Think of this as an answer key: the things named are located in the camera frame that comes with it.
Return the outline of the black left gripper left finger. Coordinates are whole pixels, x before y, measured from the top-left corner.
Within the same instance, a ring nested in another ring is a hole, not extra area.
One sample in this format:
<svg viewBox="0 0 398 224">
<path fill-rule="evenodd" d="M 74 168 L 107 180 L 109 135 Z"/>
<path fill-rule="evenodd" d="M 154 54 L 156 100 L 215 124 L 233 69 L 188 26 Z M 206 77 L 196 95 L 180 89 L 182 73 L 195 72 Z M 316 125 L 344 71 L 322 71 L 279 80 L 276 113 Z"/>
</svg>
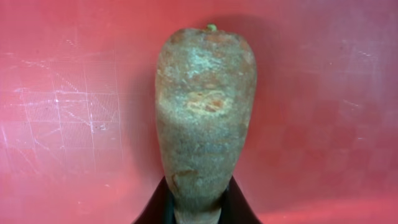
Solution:
<svg viewBox="0 0 398 224">
<path fill-rule="evenodd" d="M 161 179 L 147 205 L 132 224 L 176 224 L 174 196 L 165 177 Z"/>
</svg>

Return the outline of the carrot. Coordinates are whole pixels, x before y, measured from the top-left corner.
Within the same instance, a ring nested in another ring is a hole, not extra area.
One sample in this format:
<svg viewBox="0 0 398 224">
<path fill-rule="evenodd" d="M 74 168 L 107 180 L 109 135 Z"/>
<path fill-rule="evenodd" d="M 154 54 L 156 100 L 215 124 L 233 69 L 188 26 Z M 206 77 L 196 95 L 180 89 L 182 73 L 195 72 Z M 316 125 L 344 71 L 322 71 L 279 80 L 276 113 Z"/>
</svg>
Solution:
<svg viewBox="0 0 398 224">
<path fill-rule="evenodd" d="M 254 53 L 242 36 L 186 28 L 157 60 L 155 116 L 177 223 L 217 223 L 243 150 L 256 92 Z"/>
</svg>

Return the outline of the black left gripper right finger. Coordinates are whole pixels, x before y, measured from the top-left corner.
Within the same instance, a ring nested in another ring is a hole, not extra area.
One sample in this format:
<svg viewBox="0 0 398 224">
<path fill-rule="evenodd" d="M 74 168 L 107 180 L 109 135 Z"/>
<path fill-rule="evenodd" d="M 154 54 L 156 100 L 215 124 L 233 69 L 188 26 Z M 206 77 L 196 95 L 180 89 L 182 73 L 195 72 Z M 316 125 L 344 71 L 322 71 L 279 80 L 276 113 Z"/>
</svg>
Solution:
<svg viewBox="0 0 398 224">
<path fill-rule="evenodd" d="M 261 224 L 234 177 L 229 181 L 220 202 L 221 215 L 219 224 Z"/>
</svg>

